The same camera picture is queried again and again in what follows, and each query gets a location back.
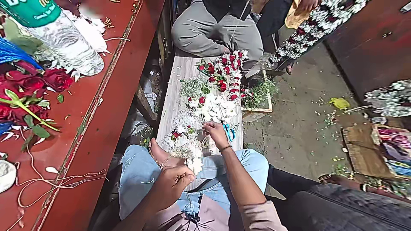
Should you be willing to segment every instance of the hand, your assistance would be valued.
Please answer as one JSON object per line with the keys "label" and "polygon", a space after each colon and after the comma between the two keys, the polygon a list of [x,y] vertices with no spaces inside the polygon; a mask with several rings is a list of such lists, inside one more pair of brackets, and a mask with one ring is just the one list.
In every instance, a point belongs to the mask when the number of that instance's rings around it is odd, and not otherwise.
{"label": "hand", "polygon": [[215,145],[219,150],[230,146],[222,124],[216,122],[205,122],[203,123],[203,129],[210,133],[212,140],[214,140]]}
{"label": "hand", "polygon": [[294,15],[300,15],[304,12],[311,12],[319,5],[319,0],[301,0]]}
{"label": "hand", "polygon": [[194,179],[193,171],[185,165],[164,168],[143,200],[148,200],[156,212],[166,209],[180,198]]}

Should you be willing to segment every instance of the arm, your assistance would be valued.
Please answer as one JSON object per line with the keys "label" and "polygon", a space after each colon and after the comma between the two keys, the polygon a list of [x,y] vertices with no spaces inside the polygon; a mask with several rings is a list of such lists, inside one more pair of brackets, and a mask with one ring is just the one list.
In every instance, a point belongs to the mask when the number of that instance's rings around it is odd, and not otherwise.
{"label": "arm", "polygon": [[240,209],[246,205],[263,204],[266,197],[260,188],[244,169],[240,160],[229,147],[223,125],[215,122],[207,122],[204,129],[210,133],[211,138],[215,141],[217,148],[221,151],[227,168],[227,176],[231,193]]}
{"label": "arm", "polygon": [[164,169],[139,205],[113,231],[142,230],[157,212],[174,204],[193,181],[194,173],[185,165]]}

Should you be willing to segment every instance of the wrist band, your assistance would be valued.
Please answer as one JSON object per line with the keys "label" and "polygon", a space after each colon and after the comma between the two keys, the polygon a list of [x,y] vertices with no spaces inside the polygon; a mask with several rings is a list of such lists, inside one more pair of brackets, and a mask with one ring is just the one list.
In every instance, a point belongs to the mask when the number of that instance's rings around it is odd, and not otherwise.
{"label": "wrist band", "polygon": [[221,150],[220,150],[220,152],[224,151],[224,150],[225,150],[225,149],[227,149],[227,148],[232,148],[232,147],[233,147],[232,145],[227,146],[227,147],[225,147],[225,148],[221,149]]}

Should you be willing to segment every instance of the white thread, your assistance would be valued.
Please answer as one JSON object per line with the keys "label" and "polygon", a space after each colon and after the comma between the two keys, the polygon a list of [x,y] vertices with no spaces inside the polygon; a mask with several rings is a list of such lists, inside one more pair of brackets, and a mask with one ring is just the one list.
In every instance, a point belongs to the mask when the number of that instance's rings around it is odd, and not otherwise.
{"label": "white thread", "polygon": [[154,182],[154,178],[150,181],[150,182],[141,182],[141,183],[143,183],[143,184],[150,184],[150,183],[153,183]]}
{"label": "white thread", "polygon": [[109,39],[106,39],[105,41],[110,41],[110,40],[114,40],[114,39],[121,39],[121,40],[126,40],[126,41],[131,42],[131,40],[130,40],[130,39],[125,39],[125,38],[121,38],[121,37],[109,38]]}

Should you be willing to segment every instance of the plastic bottle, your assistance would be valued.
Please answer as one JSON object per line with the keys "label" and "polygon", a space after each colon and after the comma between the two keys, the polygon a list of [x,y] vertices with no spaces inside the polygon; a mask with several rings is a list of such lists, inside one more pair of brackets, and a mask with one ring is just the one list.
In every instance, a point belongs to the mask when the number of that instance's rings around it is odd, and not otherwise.
{"label": "plastic bottle", "polygon": [[53,0],[0,0],[0,7],[82,74],[104,68],[100,55]]}

